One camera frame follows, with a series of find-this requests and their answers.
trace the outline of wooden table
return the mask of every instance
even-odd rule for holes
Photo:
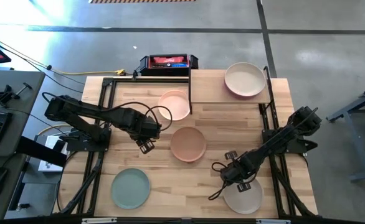
[[[206,98],[211,94],[210,87],[195,89],[196,78],[223,74],[223,70],[196,70],[192,73],[192,101]],[[98,104],[103,77],[87,77],[82,101]],[[287,123],[294,112],[288,80],[272,79],[272,88],[277,107],[280,126]],[[169,90],[187,91],[187,84],[171,83],[118,83],[114,106],[130,101],[140,101],[148,106],[156,106],[159,97]],[[155,142],[156,148],[144,155],[129,136],[116,128],[112,130],[110,148],[105,154],[100,186],[98,190],[95,216],[113,217],[196,217],[196,218],[276,218],[277,209],[268,159],[262,164],[257,180],[263,187],[264,200],[260,209],[250,215],[241,215],[232,211],[223,197],[209,201],[208,196],[218,191],[222,180],[218,173],[211,171],[216,161],[227,163],[224,154],[236,150],[238,154],[259,147],[262,143],[263,124],[258,103],[268,103],[269,96],[255,101],[238,103],[193,103],[193,114],[182,121],[174,121],[172,126],[161,133]],[[146,112],[140,105],[129,105],[136,110]],[[156,110],[159,122],[164,126],[169,122]],[[194,126],[207,139],[207,151],[196,162],[187,163],[177,160],[169,150],[173,133],[181,127]],[[310,176],[303,158],[287,154],[290,182],[310,211],[317,213]],[[60,185],[61,207],[75,195],[82,184],[87,153],[77,153],[67,164]],[[110,186],[121,170],[136,167],[145,171],[151,182],[151,193],[143,206],[124,210],[117,207],[110,197]],[[88,207],[91,187],[87,192]],[[284,208],[288,211],[285,192],[282,190]]]

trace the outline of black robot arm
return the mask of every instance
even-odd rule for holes
[[[212,168],[214,170],[216,170],[214,168],[215,164],[223,166],[223,168],[216,171],[220,172],[224,184],[220,191],[209,197],[209,200],[217,198],[225,187],[233,183],[238,184],[239,192],[250,189],[250,183],[254,180],[265,158],[274,153],[284,153],[291,140],[296,139],[298,136],[312,135],[320,128],[321,119],[315,114],[316,110],[317,108],[312,111],[309,107],[298,109],[289,117],[288,124],[278,129],[272,138],[257,150],[247,151],[239,157],[235,151],[226,153],[225,158],[232,160],[227,166],[220,162],[213,163]]]
[[[49,120],[66,122],[89,136],[92,141],[102,142],[107,138],[103,128],[87,123],[80,116],[111,123],[114,127],[127,132],[144,154],[154,148],[151,139],[159,139],[161,132],[161,124],[134,109],[122,107],[101,109],[97,105],[84,103],[66,95],[53,97],[45,111],[45,117]]]

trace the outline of concrete floor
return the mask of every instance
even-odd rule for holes
[[[269,29],[365,30],[365,0],[262,2]],[[256,0],[163,4],[19,1],[0,7],[0,15],[7,15],[0,16],[2,24],[261,29]],[[267,60],[262,34],[27,32],[20,26],[0,26],[0,40],[36,60],[69,72],[120,68],[132,71],[144,55],[178,52],[196,55],[200,68],[222,69],[235,62],[251,62],[259,67],[271,63]],[[317,106],[320,108],[317,114],[324,118],[365,90],[365,35],[270,34],[270,45],[277,77],[289,79],[296,108]],[[10,56],[12,63],[2,66],[34,70]],[[71,88],[83,89],[78,83],[52,73],[48,75]],[[85,81],[83,76],[72,78]],[[80,97],[48,78],[41,91]],[[45,119],[46,106],[38,97],[32,114]],[[31,118],[24,135],[33,138],[44,128],[46,125]],[[329,124],[324,120],[322,128],[310,139],[319,144],[308,154],[308,161],[320,215],[365,222],[365,180],[351,183],[348,179],[348,175],[361,171],[361,166],[344,121]],[[42,184],[27,189],[29,194],[24,194],[21,200],[34,203],[35,209],[8,213],[8,218],[50,213],[53,186]]]

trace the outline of plate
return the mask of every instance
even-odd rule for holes
[[[148,176],[139,169],[121,171],[111,185],[113,202],[124,209],[138,208],[149,196],[151,187]]]
[[[239,214],[256,212],[263,202],[263,188],[255,179],[250,183],[251,189],[239,193],[238,184],[232,184],[224,189],[224,200],[227,205]]]
[[[170,110],[173,121],[184,119],[189,114],[188,96],[183,91],[168,91],[159,99],[158,105],[165,106]],[[166,109],[159,108],[159,112],[164,118],[170,120],[170,114]]]
[[[205,153],[206,139],[196,128],[181,128],[171,137],[170,150],[177,159],[194,162]]]
[[[225,72],[227,88],[238,96],[255,96],[265,87],[263,71],[251,63],[240,62],[231,65]]]

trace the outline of black desk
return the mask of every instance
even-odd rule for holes
[[[40,90],[41,84],[44,80],[42,72],[20,72],[20,71],[1,71],[0,70],[0,91],[8,84],[14,91],[18,91],[26,82],[33,90],[25,90],[21,93],[19,100],[11,100],[8,103],[10,108],[30,113],[33,104],[36,100],[37,94]],[[7,111],[13,114],[12,120],[4,133],[0,143],[0,166],[7,159],[7,156],[12,154],[17,147],[19,138],[25,128],[28,115],[17,111]],[[9,169],[4,189],[0,195],[0,219],[3,219],[7,211],[9,201],[14,193],[15,186],[19,180],[21,170],[26,161],[25,155],[15,155],[6,165]]]

